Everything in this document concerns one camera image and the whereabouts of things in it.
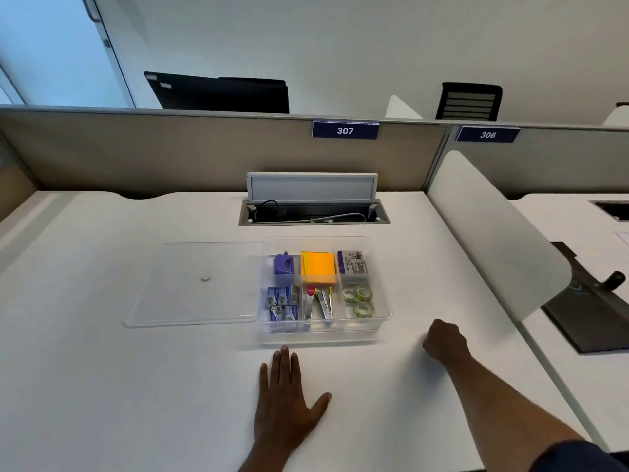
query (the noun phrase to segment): white desk surface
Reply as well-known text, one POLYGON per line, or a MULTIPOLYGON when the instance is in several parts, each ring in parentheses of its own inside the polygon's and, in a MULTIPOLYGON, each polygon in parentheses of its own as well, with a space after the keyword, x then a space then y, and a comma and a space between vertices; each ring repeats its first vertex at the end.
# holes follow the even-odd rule
MULTIPOLYGON (((629 231, 589 200, 629 200, 629 194, 530 194, 513 204, 552 242, 564 242, 592 275, 629 275, 629 246, 614 232, 629 231)), ((629 301, 629 282, 616 290, 629 301)), ((579 356, 542 311, 523 326, 563 382, 593 440, 610 452, 629 450, 629 354, 579 356)))
POLYGON ((3 470, 234 471, 252 443, 256 324, 127 329, 164 242, 370 237, 393 317, 370 344, 298 349, 319 427, 287 470, 481 467, 458 397, 421 350, 436 317, 533 401, 585 431, 428 198, 381 193, 390 225, 238 227, 243 194, 135 201, 37 192, 0 224, 3 470))

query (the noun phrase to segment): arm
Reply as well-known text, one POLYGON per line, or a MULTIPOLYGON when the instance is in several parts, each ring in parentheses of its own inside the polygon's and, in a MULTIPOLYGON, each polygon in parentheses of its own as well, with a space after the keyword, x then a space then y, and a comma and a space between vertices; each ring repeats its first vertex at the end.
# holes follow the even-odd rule
POLYGON ((238 472, 281 472, 291 453, 319 423, 332 395, 306 406, 296 353, 288 348, 273 353, 271 380, 267 365, 260 367, 260 395, 254 418, 254 445, 238 472))
POLYGON ((435 320, 424 349, 450 374, 487 472, 527 472, 551 445, 582 440, 476 361, 458 326, 435 320))

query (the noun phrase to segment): blue number plate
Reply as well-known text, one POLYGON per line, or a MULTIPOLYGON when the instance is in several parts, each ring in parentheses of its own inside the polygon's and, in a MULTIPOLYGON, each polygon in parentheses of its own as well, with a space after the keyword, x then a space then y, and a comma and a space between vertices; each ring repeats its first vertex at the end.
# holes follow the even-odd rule
POLYGON ((313 121, 313 137, 333 139, 377 139, 380 123, 313 121))
POLYGON ((520 128, 462 126, 457 142, 513 142, 519 133, 520 128))

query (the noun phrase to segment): plastic lid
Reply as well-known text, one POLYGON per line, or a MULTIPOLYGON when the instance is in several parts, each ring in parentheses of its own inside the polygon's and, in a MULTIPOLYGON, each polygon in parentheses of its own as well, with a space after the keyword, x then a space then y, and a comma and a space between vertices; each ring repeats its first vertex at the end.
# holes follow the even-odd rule
POLYGON ((253 322, 260 242, 201 242, 159 247, 131 328, 253 322))

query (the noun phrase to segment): person's left hand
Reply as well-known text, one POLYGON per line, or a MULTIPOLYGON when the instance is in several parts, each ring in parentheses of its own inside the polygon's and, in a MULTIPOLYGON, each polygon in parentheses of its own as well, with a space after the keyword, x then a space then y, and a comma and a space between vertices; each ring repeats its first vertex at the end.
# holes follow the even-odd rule
POLYGON ((316 427, 328 408, 332 394, 325 393, 309 409, 301 389, 301 370, 296 353, 289 357, 288 347, 273 353, 271 379, 267 365, 260 367, 260 396, 254 419, 257 445, 275 452, 293 452, 316 427))

